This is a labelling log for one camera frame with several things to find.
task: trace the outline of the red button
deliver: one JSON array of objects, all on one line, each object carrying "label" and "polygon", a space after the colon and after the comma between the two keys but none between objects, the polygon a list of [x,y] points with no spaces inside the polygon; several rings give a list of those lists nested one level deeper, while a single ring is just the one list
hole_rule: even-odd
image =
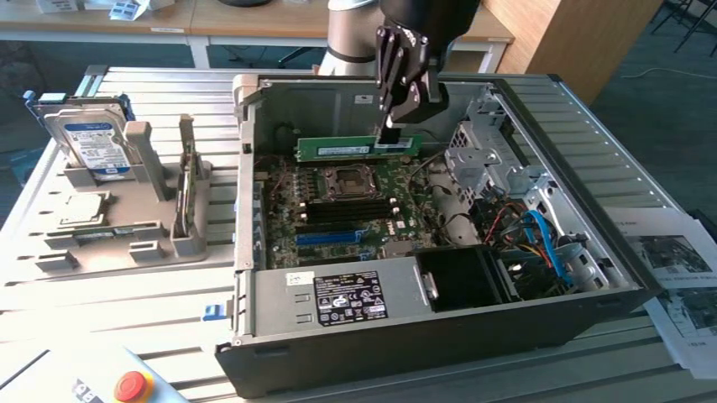
[{"label": "red button", "polygon": [[125,374],[115,385],[115,398],[130,403],[137,401],[147,390],[147,379],[139,372],[133,371]]}]

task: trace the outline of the blue pcie slot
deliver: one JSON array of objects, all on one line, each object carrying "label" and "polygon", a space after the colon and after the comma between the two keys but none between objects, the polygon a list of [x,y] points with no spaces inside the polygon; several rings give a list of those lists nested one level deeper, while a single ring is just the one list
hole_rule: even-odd
[{"label": "blue pcie slot", "polygon": [[324,245],[328,243],[361,243],[365,229],[332,233],[304,233],[297,235],[297,246]]}]

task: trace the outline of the blue hard drive label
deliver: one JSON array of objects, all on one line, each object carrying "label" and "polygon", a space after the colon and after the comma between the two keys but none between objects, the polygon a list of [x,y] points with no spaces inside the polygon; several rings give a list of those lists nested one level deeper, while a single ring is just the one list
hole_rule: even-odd
[{"label": "blue hard drive label", "polygon": [[115,128],[110,123],[66,124],[67,138],[75,154],[101,180],[123,179],[130,171],[125,148],[115,138]]}]

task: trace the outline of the blue cable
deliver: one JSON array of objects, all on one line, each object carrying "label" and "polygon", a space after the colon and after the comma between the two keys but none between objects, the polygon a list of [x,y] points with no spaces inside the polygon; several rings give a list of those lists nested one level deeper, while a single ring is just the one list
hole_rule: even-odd
[{"label": "blue cable", "polygon": [[[565,280],[565,282],[569,285],[572,285],[573,279],[571,279],[571,276],[568,275],[568,271],[565,270],[565,267],[563,266],[561,259],[559,259],[559,254],[556,253],[556,250],[553,249],[553,244],[551,242],[551,229],[548,228],[547,219],[543,217],[543,214],[540,214],[540,212],[537,212],[536,210],[529,210],[526,214],[530,217],[533,217],[533,219],[538,223],[540,233],[543,234],[544,244],[547,245],[548,258],[553,262],[556,273]],[[536,237],[533,236],[533,230],[530,228],[526,228],[526,236],[528,236],[528,240],[532,243],[534,243]]]}]

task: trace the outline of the aluminum workbench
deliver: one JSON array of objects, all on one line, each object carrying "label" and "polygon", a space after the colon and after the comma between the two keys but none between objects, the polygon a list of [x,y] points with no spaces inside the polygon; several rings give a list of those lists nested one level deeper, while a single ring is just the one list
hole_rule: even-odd
[{"label": "aluminum workbench", "polygon": [[[0,294],[0,382],[46,343],[94,332],[139,354],[190,401],[241,401],[213,354],[202,349],[213,346],[229,322],[199,321],[206,304],[223,302],[234,292],[241,139],[231,86],[238,73],[111,68],[106,75],[83,80],[79,94],[130,95],[138,120],[155,128],[153,142],[162,160],[181,153],[178,115],[194,115],[198,149],[214,165],[209,231],[215,263],[56,281],[14,280]],[[604,206],[677,206],[561,82],[547,76],[513,76],[509,82]],[[47,195],[65,180],[56,178],[62,160],[51,141],[0,232],[4,247],[30,236],[32,221],[51,208]],[[16,252],[6,249],[3,256]],[[0,276],[18,278],[12,261]],[[640,310],[596,325],[561,348],[262,401],[312,399],[697,402],[717,401],[717,381],[695,380],[673,363],[651,318]]]}]

